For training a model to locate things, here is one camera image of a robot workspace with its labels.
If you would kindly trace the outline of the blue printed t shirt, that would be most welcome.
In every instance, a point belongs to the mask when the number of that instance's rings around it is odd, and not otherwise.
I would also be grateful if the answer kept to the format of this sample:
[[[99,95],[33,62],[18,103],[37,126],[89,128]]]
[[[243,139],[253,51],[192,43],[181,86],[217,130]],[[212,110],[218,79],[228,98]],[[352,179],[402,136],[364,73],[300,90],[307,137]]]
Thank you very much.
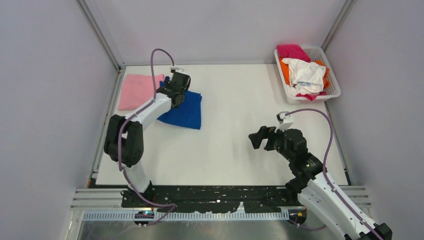
[[[182,128],[200,130],[202,126],[202,98],[200,93],[187,91],[184,101],[157,118],[158,121]]]

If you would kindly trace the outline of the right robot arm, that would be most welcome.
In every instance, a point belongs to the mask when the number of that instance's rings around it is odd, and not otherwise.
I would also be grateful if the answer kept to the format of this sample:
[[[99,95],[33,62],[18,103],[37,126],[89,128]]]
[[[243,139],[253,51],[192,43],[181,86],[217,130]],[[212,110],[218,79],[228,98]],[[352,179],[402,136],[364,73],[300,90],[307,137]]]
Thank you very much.
[[[285,185],[287,202],[305,206],[335,236],[343,240],[392,239],[386,223],[376,223],[334,182],[323,163],[309,152],[300,130],[261,126],[248,138],[254,149],[266,140],[264,150],[276,151],[288,160],[295,177]]]

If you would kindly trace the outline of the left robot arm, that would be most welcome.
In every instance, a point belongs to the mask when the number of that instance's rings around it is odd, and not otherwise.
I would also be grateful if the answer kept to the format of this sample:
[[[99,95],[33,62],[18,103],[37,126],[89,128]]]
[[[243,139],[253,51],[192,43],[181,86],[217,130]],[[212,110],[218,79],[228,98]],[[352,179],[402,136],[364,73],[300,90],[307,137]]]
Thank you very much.
[[[181,68],[173,67],[172,76],[164,86],[155,88],[152,99],[127,115],[113,115],[108,124],[104,152],[117,162],[128,186],[135,192],[134,200],[141,207],[173,208],[174,204],[153,202],[152,186],[141,163],[144,153],[144,131],[158,117],[178,108],[185,100],[191,77]]]

